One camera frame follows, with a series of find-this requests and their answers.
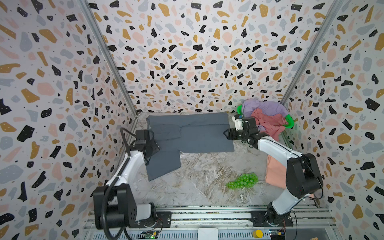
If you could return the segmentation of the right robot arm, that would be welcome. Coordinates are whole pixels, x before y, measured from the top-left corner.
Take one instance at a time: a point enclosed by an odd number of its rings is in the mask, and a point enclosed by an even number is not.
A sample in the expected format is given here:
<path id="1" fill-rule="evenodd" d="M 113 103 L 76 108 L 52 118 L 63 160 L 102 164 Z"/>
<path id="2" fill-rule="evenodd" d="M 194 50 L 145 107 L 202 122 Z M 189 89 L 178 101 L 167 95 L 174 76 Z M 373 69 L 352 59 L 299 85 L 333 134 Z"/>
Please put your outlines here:
<path id="1" fill-rule="evenodd" d="M 323 188 L 317 159 L 312 154 L 302 154 L 275 141 L 259 131 L 255 118 L 233 117 L 234 128 L 224 131 L 228 140 L 241 140 L 250 147 L 265 152 L 286 168 L 286 189 L 268 204 L 265 211 L 252 211 L 254 227 L 292 226 L 290 212 L 304 198 Z"/>

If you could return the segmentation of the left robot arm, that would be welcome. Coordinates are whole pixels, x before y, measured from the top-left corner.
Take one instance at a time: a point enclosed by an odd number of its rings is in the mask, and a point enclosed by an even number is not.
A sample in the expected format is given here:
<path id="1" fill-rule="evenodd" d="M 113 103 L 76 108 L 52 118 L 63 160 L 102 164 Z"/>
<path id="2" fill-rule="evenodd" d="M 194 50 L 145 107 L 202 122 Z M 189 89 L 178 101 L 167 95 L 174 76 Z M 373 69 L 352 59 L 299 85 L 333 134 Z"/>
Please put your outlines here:
<path id="1" fill-rule="evenodd" d="M 126 152 L 112 178 L 93 193 L 95 225 L 98 230 L 113 228 L 170 228 L 172 213 L 157 212 L 153 203 L 136 202 L 131 184 L 140 167 L 148 165 L 159 152 L 151 130 L 137 130 L 132 143 L 124 141 Z"/>

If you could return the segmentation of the grey t-shirt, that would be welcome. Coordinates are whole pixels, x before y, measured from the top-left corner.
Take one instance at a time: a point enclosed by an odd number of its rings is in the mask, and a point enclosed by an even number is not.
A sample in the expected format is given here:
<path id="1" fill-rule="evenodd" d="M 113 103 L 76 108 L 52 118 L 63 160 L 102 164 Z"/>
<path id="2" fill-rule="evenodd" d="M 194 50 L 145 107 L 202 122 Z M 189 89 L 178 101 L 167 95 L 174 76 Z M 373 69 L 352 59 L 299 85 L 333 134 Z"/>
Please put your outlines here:
<path id="1" fill-rule="evenodd" d="M 224 131 L 230 128 L 226 113 L 149 116 L 148 129 L 154 132 L 160 151 L 146 166 L 148 180 L 153 181 L 181 167 L 180 153 L 233 152 L 233 141 Z"/>

